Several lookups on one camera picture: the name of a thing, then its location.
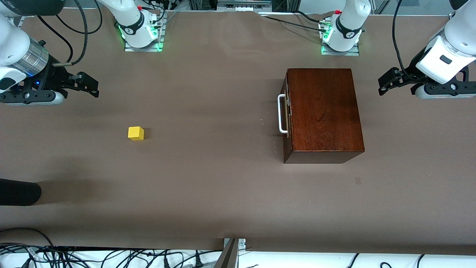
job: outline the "brown table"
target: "brown table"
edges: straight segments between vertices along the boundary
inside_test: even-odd
[[[0,105],[0,177],[45,190],[43,205],[0,207],[2,228],[76,246],[219,248],[245,237],[254,250],[476,253],[475,100],[422,101],[409,87],[380,97],[377,79],[397,65],[391,17],[369,17],[361,56],[336,57],[320,55],[315,32],[252,12],[179,13],[163,52],[123,52],[104,13],[69,68],[99,81],[98,99],[72,91],[59,106]],[[87,14],[94,29],[97,13]],[[77,10],[62,16],[81,29]],[[76,58],[82,35],[47,19]],[[446,21],[399,17],[403,61]],[[66,59],[37,19],[23,28]],[[282,163],[276,97],[287,68],[352,69],[365,153]],[[135,125],[145,141],[127,138]],[[44,243],[0,239],[17,235]]]

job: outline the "wooden cabinet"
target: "wooden cabinet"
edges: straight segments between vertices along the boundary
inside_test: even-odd
[[[288,69],[278,113],[284,163],[340,164],[365,151],[350,69]]]

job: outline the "white handle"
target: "white handle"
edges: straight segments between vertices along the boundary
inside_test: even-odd
[[[280,98],[286,97],[286,94],[279,94],[278,95],[278,124],[279,124],[279,132],[282,134],[287,134],[288,131],[283,129],[283,125],[281,124],[281,102]]]

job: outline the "yellow cube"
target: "yellow cube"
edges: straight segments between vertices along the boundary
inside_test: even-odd
[[[133,141],[143,141],[144,140],[144,129],[140,126],[130,126],[127,138]]]

